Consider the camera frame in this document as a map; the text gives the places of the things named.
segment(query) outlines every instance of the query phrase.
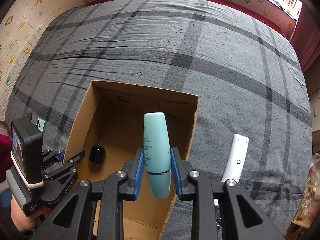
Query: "cardboard box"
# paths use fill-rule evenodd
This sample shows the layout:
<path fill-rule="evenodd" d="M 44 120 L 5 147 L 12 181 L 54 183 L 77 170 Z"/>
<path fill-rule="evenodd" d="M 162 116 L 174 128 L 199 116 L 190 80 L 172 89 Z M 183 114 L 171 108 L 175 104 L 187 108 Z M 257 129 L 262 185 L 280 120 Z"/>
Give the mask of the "cardboard box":
<path fill-rule="evenodd" d="M 76 115 L 65 158 L 85 150 L 77 165 L 79 181 L 105 179 L 121 170 L 143 146 L 144 114 L 164 112 L 171 147 L 178 147 L 181 158 L 188 159 L 195 131 L 198 96 L 148 86 L 119 82 L 92 81 Z M 90 149 L 101 145 L 106 158 L 101 165 L 89 162 Z M 124 201 L 125 239 L 160 239 L 175 202 L 172 180 L 170 194 L 164 199 L 152 197 L 143 175 L 138 200 Z"/>

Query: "silver bottle band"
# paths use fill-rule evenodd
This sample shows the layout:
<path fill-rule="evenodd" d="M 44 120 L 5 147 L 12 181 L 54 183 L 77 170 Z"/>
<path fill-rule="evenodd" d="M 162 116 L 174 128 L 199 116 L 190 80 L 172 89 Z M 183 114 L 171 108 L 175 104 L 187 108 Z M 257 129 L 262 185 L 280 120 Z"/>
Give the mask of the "silver bottle band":
<path fill-rule="evenodd" d="M 171 169 L 168 170 L 168 171 L 165 171 L 165 172 L 150 172 L 150 171 L 147 171 L 147 174 L 150 174 L 150 175 L 164 175 L 164 174 L 168 174 L 170 171 L 171 171 Z"/>

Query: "camera screen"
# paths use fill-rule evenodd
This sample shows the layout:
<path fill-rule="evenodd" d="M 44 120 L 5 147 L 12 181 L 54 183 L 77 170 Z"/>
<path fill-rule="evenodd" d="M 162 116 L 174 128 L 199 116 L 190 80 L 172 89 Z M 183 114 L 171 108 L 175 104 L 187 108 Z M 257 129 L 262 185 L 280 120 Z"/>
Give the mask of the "camera screen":
<path fill-rule="evenodd" d="M 15 158 L 18 166 L 20 167 L 20 171 L 22 172 L 22 174 L 24 176 L 25 172 L 24 172 L 24 166 L 23 166 L 23 157 L 22 157 L 22 147 L 21 147 L 21 142 L 20 139 L 14 129 L 14 127 L 12 126 L 12 154 L 13 157 Z"/>

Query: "bed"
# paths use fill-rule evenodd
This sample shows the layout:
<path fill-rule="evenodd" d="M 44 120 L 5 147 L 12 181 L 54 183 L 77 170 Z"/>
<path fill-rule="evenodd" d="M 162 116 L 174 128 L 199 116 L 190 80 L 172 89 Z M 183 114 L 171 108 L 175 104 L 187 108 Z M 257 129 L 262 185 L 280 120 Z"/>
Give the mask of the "bed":
<path fill-rule="evenodd" d="M 250 138 L 242 186 L 284 233 L 311 159 L 311 115 L 297 56 L 279 33 L 206 0 L 114 0 L 72 8 L 44 31 L 5 120 L 45 119 L 44 148 L 65 149 L 91 80 L 199 95 L 190 161 L 221 180 L 234 133 Z M 191 203 L 177 201 L 163 239 L 189 239 Z"/>

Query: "teal bottle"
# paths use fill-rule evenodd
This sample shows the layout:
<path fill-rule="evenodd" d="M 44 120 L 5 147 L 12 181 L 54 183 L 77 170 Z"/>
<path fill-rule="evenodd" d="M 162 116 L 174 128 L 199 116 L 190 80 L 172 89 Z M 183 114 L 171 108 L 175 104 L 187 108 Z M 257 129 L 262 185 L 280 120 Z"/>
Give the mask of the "teal bottle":
<path fill-rule="evenodd" d="M 167 197 L 171 183 L 171 157 L 164 113 L 144 115 L 143 152 L 144 165 L 153 197 Z"/>

